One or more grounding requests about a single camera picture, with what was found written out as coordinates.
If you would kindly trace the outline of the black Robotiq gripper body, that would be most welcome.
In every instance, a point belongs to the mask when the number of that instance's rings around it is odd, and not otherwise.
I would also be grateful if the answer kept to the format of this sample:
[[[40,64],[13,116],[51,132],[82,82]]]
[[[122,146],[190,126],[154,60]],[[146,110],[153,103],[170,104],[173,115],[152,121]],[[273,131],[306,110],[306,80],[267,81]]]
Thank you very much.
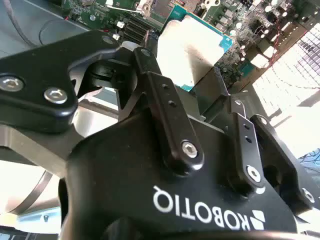
[[[62,240],[288,240],[294,215],[278,193],[243,195],[229,183],[232,143],[193,120],[204,165],[178,176],[165,164],[144,111],[82,140],[73,149],[61,205]]]

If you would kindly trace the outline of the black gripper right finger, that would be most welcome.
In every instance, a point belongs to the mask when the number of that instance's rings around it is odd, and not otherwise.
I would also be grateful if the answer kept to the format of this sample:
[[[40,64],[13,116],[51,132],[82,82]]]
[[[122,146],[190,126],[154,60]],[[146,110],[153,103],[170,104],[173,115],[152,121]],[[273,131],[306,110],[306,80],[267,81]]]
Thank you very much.
[[[233,184],[245,194],[270,184],[293,213],[315,210],[316,184],[312,177],[262,115],[246,117],[242,102],[229,94],[218,67],[214,76],[214,124],[231,140],[235,160]]]

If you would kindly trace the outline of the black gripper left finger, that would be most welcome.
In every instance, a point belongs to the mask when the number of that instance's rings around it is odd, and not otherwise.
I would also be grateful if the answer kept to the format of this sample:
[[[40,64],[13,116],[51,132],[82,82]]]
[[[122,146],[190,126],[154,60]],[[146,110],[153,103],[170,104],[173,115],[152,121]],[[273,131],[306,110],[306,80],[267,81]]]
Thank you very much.
[[[80,98],[98,87],[89,76],[96,66],[110,68],[103,81],[118,90],[119,122],[86,140],[86,150],[105,158],[124,156],[133,146],[141,157],[155,147],[156,158],[178,176],[203,167],[196,132],[154,54],[143,47],[127,49],[100,31],[2,58],[1,124],[62,137],[72,127]]]

